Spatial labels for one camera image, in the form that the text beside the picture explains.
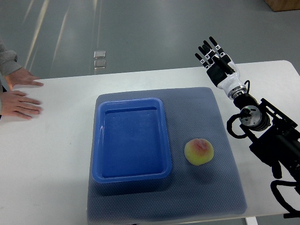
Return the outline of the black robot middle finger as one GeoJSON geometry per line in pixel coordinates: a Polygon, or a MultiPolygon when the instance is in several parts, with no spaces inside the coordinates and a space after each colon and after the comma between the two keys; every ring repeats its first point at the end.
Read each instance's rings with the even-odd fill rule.
{"type": "Polygon", "coordinates": [[[210,58],[213,58],[213,57],[218,58],[217,53],[212,49],[212,47],[210,46],[210,44],[206,40],[203,41],[202,48],[206,52],[205,57],[207,59],[210,59],[210,58]]]}

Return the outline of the person's upper hand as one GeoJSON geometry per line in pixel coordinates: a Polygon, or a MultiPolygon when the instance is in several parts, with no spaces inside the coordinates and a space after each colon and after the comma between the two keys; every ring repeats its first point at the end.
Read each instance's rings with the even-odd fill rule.
{"type": "Polygon", "coordinates": [[[13,89],[15,85],[31,85],[31,86],[43,86],[42,82],[39,82],[39,78],[31,74],[28,70],[20,68],[7,76],[5,80],[8,84],[10,90],[13,89]]]}

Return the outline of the person's lower hand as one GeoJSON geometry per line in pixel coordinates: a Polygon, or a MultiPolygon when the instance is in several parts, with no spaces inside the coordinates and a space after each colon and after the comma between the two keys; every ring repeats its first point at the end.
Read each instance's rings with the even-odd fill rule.
{"type": "Polygon", "coordinates": [[[42,112],[38,100],[26,97],[21,91],[7,91],[0,94],[0,115],[30,120],[42,112]]]}

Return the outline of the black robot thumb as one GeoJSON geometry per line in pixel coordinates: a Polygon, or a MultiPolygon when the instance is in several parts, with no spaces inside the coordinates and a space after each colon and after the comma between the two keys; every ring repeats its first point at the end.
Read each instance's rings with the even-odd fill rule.
{"type": "Polygon", "coordinates": [[[213,56],[213,61],[228,75],[231,75],[235,72],[223,59],[218,56],[213,56]]]}

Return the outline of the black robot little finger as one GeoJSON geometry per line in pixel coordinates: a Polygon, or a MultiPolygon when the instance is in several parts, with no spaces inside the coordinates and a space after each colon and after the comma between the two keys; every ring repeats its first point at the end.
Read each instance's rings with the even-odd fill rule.
{"type": "Polygon", "coordinates": [[[198,53],[195,53],[195,57],[200,61],[200,63],[208,70],[210,68],[210,64],[204,60],[198,53]]]}

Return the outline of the grey sleeve forearm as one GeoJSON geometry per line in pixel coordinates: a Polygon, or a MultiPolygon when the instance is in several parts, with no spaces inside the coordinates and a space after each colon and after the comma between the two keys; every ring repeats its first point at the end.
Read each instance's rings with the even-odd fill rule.
{"type": "Polygon", "coordinates": [[[18,57],[15,51],[8,50],[4,41],[0,39],[0,73],[3,77],[19,70],[22,66],[17,62],[18,57]]]}

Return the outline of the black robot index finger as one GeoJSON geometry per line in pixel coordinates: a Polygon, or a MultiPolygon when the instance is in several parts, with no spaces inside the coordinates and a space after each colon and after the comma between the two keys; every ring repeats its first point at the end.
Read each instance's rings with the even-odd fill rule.
{"type": "Polygon", "coordinates": [[[210,42],[214,45],[215,49],[217,50],[220,57],[225,56],[224,50],[221,48],[221,46],[216,42],[216,40],[213,37],[209,37],[210,42]]]}

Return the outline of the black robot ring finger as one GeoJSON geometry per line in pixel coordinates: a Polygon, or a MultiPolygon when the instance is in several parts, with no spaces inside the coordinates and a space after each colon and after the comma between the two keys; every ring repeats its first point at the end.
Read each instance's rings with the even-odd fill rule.
{"type": "Polygon", "coordinates": [[[208,55],[207,51],[205,50],[205,48],[203,48],[202,46],[198,47],[199,51],[202,53],[202,55],[205,57],[205,59],[208,61],[208,63],[210,65],[214,64],[214,61],[210,58],[210,56],[208,55]]]}

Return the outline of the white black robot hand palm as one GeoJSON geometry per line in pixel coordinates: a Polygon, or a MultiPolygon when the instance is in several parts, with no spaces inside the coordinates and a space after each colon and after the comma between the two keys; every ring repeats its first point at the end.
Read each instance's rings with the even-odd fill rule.
{"type": "Polygon", "coordinates": [[[208,77],[212,83],[222,89],[229,98],[236,98],[239,95],[246,94],[247,88],[240,80],[240,72],[235,63],[228,54],[225,54],[223,59],[235,72],[231,75],[226,74],[216,63],[210,65],[207,70],[208,77]]]}

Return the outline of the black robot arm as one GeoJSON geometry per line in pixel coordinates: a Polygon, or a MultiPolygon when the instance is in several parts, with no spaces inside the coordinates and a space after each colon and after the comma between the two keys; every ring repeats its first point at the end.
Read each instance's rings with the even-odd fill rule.
{"type": "Polygon", "coordinates": [[[196,58],[206,68],[212,83],[223,90],[240,110],[227,121],[228,133],[237,139],[249,138],[250,150],[272,168],[276,179],[284,166],[296,182],[300,181],[300,133],[297,124],[270,104],[260,103],[249,94],[250,81],[242,82],[233,60],[213,37],[198,47],[196,58]]]}

